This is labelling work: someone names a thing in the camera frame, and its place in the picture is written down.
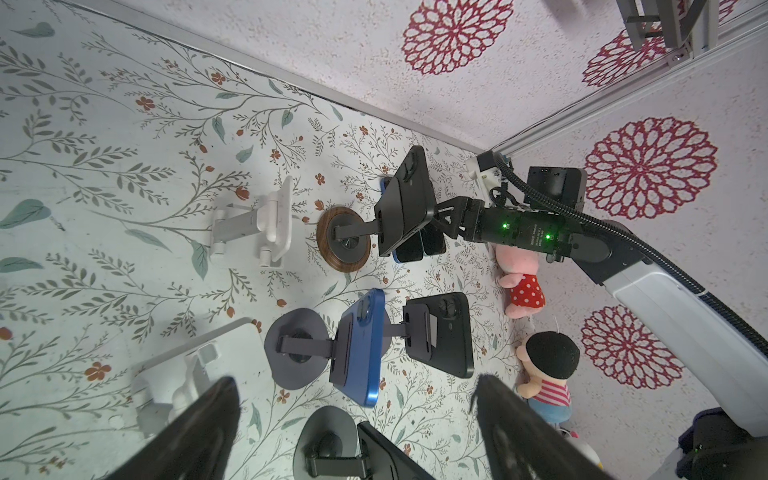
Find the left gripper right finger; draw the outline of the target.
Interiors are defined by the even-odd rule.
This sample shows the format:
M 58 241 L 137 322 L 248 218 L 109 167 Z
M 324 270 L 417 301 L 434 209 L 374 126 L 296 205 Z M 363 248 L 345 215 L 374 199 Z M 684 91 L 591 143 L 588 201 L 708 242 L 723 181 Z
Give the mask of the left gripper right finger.
M 471 400 L 494 479 L 608 479 L 498 377 L 478 377 Z

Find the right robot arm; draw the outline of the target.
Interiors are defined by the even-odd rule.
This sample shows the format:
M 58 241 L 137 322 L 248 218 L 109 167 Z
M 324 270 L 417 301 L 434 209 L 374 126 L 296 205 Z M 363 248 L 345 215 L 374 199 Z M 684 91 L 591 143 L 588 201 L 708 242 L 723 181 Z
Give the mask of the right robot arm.
M 435 224 L 453 239 L 572 259 L 699 379 L 719 406 L 699 413 L 680 437 L 671 477 L 766 478 L 766 338 L 623 225 L 583 213 L 507 165 L 500 171 L 524 193 L 526 207 L 454 197 L 438 205 Z

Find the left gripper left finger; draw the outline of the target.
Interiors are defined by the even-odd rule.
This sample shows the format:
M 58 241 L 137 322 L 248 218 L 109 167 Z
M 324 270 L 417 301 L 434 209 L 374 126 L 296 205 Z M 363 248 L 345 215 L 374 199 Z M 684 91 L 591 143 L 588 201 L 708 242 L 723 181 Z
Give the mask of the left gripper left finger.
M 107 479 L 220 480 L 240 415 L 236 381 L 225 376 Z

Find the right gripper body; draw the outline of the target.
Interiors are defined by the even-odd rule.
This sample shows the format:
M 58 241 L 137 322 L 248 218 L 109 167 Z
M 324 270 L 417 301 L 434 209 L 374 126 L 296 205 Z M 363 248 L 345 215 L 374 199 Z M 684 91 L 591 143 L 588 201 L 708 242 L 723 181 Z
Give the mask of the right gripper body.
M 481 199 L 458 196 L 443 203 L 443 233 L 451 239 L 482 242 L 481 217 L 486 206 Z

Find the blue phone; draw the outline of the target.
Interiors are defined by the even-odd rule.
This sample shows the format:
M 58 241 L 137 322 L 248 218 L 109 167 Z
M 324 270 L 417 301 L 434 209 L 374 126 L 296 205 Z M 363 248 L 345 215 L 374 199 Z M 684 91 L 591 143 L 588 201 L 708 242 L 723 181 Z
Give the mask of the blue phone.
M 397 263 L 422 260 L 446 252 L 443 233 L 431 225 L 437 205 L 432 182 L 426 174 L 402 180 L 383 177 L 380 201 L 374 206 L 379 241 Z
M 386 315 L 383 290 L 369 290 L 340 319 L 330 381 L 336 389 L 364 408 L 378 401 Z

